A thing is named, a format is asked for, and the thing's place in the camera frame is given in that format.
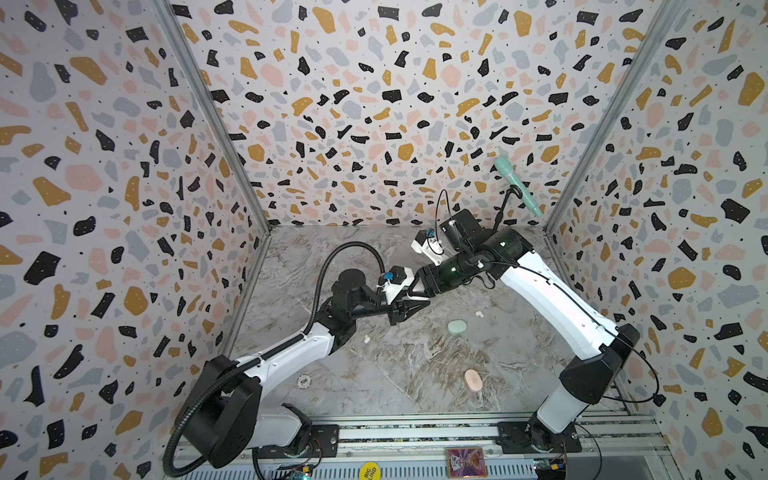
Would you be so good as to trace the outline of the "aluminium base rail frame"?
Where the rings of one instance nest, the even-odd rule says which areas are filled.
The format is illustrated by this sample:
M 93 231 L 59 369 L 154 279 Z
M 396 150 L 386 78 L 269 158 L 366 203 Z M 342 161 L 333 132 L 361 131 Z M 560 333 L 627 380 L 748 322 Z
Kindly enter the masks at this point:
M 243 451 L 221 468 L 204 464 L 190 479 L 359 479 L 366 462 L 382 479 L 449 479 L 447 448 L 482 447 L 488 476 L 478 479 L 679 479 L 649 416 L 598 411 L 580 416 L 549 453 L 523 444 L 525 417 L 508 414 L 326 416 L 315 419 L 303 454 Z

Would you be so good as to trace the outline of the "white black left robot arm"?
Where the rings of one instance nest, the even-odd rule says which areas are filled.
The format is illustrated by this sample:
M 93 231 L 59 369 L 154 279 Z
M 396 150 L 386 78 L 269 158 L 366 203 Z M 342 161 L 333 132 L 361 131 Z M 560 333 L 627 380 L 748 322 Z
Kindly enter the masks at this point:
M 175 420 L 163 456 L 165 474 L 181 477 L 205 463 L 221 468 L 249 449 L 303 454 L 311 442 L 311 420 L 291 404 L 264 407 L 262 400 L 307 365 L 339 350 L 355 334 L 358 319 L 385 315 L 397 325 L 429 306 L 436 294 L 408 268 L 392 268 L 375 287 L 361 270 L 343 271 L 312 315 L 309 331 L 237 360 L 219 355 L 204 366 Z

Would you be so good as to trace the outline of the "pink square sticker card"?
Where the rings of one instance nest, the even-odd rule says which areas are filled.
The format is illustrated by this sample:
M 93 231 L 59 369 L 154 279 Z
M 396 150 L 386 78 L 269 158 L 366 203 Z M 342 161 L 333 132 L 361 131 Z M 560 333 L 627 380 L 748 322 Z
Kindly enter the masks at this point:
M 449 479 L 478 479 L 488 476 L 482 447 L 447 448 L 446 460 Z

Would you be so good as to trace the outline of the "yellow round sticker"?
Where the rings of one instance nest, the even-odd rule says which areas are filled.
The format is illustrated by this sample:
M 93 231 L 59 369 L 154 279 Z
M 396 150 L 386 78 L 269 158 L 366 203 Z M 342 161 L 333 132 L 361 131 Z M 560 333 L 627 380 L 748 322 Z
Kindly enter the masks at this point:
M 366 462 L 359 470 L 358 478 L 360 480 L 381 480 L 382 469 L 375 462 Z

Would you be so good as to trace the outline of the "pink earbud case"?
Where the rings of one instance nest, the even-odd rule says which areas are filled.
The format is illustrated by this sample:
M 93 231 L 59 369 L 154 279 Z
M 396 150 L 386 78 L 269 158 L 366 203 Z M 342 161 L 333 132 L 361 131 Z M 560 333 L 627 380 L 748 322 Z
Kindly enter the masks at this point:
M 472 392 L 479 393 L 483 389 L 483 380 L 475 369 L 467 369 L 464 372 L 464 381 Z

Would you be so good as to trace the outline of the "left aluminium corner post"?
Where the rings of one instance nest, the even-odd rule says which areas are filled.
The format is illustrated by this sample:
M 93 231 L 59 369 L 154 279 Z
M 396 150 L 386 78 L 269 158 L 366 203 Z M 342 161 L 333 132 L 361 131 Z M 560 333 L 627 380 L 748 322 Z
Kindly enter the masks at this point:
M 164 36 L 178 59 L 180 68 L 184 72 L 184 76 L 212 131 L 212 135 L 222 148 L 224 159 L 227 161 L 238 187 L 244 195 L 249 211 L 254 217 L 254 223 L 258 226 L 261 234 L 269 236 L 270 225 L 250 184 L 242 162 L 239 160 L 223 120 L 214 106 L 213 98 L 203 80 L 194 55 L 185 41 L 182 27 L 176 20 L 172 4 L 169 1 L 161 0 L 150 1 L 150 4 Z

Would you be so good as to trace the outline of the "mint green earbud case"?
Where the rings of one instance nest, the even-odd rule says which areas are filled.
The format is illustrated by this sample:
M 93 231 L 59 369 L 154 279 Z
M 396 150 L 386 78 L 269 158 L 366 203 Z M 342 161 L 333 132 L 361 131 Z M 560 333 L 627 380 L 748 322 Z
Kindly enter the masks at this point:
M 468 328 L 468 324 L 461 319 L 455 319 L 447 324 L 448 332 L 451 335 L 460 335 L 464 333 Z

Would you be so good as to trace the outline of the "aluminium corner post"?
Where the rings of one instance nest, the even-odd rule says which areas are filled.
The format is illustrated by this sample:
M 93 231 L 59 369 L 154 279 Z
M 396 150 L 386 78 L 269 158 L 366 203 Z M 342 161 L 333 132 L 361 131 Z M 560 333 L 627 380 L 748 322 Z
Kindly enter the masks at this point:
M 224 159 L 227 161 L 238 187 L 244 195 L 249 211 L 254 217 L 254 223 L 258 226 L 261 234 L 269 236 L 270 225 L 250 184 L 242 162 L 239 160 L 223 120 L 214 106 L 213 98 L 203 80 L 194 55 L 185 41 L 182 27 L 176 20 L 172 4 L 169 1 L 161 0 L 150 1 L 150 4 L 164 36 L 178 59 L 180 68 L 184 72 L 184 76 L 212 131 L 212 135 L 222 148 Z
M 654 55 L 663 43 L 665 36 L 671 31 L 676 17 L 686 6 L 687 1 L 661 1 L 658 12 L 649 25 L 645 39 L 639 45 L 632 64 L 619 84 L 615 95 L 610 100 L 604 115 L 597 123 L 594 135 L 587 143 L 584 153 L 572 170 L 568 182 L 558 200 L 553 213 L 544 227 L 547 236 L 552 235 L 558 223 L 562 220 L 575 197 L 579 185 L 584 181 L 590 168 L 599 154 L 600 148 L 611 133 L 613 124 L 620 118 L 623 109 L 628 105 L 634 89 L 639 85 L 645 72 L 650 67 Z

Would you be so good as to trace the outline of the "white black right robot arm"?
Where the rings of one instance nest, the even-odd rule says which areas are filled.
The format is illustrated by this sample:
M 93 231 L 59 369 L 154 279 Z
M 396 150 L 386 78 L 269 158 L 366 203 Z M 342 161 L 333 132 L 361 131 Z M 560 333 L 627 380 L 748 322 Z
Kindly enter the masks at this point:
M 427 296 L 486 273 L 521 295 L 570 347 L 573 359 L 529 421 L 532 435 L 560 434 L 588 406 L 597 404 L 639 340 L 634 327 L 617 325 L 575 294 L 521 233 L 482 227 L 468 210 L 436 229 L 419 231 L 411 247 L 431 261 L 417 273 Z

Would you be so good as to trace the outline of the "mint green toy microphone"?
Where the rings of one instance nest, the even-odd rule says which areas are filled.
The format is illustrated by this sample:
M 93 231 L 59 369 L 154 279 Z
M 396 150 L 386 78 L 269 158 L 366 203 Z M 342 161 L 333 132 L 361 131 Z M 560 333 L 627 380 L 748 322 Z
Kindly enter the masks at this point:
M 496 168 L 497 173 L 510 185 L 512 191 L 518 196 L 523 205 L 533 214 L 533 216 L 536 218 L 541 217 L 543 213 L 538 202 L 531 195 L 523 181 L 517 176 L 510 161 L 506 158 L 499 157 L 494 161 L 494 167 Z

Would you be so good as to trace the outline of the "right aluminium corner post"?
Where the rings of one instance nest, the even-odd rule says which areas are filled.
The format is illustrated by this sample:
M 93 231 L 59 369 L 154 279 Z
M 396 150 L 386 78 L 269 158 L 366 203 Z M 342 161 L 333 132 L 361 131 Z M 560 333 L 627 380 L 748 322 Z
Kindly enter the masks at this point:
M 579 185 L 584 181 L 590 168 L 599 154 L 600 148 L 611 133 L 613 124 L 620 118 L 623 109 L 628 105 L 634 89 L 639 85 L 645 72 L 650 67 L 654 55 L 663 43 L 665 36 L 671 31 L 676 17 L 686 6 L 687 1 L 661 1 L 658 12 L 649 25 L 645 39 L 639 45 L 632 64 L 619 84 L 615 95 L 610 100 L 604 115 L 597 123 L 594 135 L 587 143 L 584 153 L 572 170 L 568 182 L 558 200 L 553 213 L 544 227 L 547 236 L 552 235 L 558 223 L 562 220 L 575 197 Z

